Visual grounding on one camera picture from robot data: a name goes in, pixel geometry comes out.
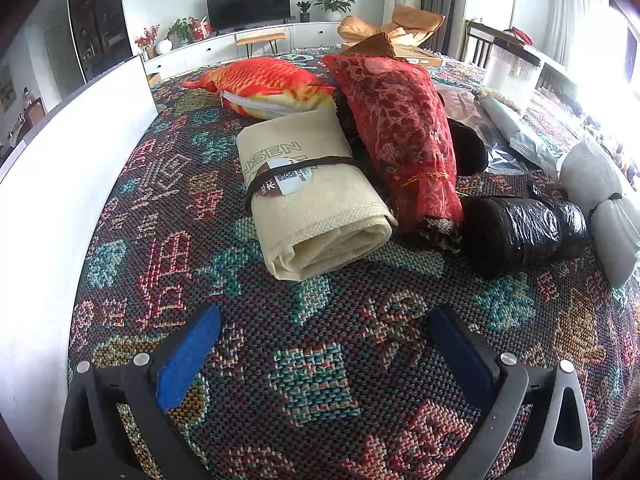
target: fish-shaped pillow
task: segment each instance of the fish-shaped pillow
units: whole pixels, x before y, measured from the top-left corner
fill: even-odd
[[[308,70],[273,57],[243,59],[211,70],[185,88],[204,88],[241,115],[274,119],[319,108],[335,109],[334,87]]]

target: bottle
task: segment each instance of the bottle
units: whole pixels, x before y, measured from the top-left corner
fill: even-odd
[[[24,93],[22,94],[22,102],[24,103],[24,108],[27,109],[31,103],[35,101],[33,94],[29,92],[27,87],[24,87]]]

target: label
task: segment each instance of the label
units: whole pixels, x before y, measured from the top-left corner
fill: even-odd
[[[297,163],[293,158],[270,158],[258,168],[257,174],[261,174],[273,168],[281,168]],[[287,171],[276,175],[260,186],[258,194],[264,196],[289,195],[302,189],[311,180],[311,168],[300,168],[299,170]]]

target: brown knitted object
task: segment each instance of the brown knitted object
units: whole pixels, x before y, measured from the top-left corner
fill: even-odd
[[[390,57],[396,58],[394,46],[386,32],[380,32],[369,36],[360,43],[356,43],[352,47],[342,52],[344,56],[374,56],[374,57]]]

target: rolled beige bag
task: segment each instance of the rolled beige bag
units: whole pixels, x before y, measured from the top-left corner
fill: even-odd
[[[270,168],[324,156],[351,157],[332,110],[254,124],[236,139],[244,184]],[[279,280],[302,281],[377,249],[397,225],[362,172],[315,166],[264,183],[251,199],[264,263]]]

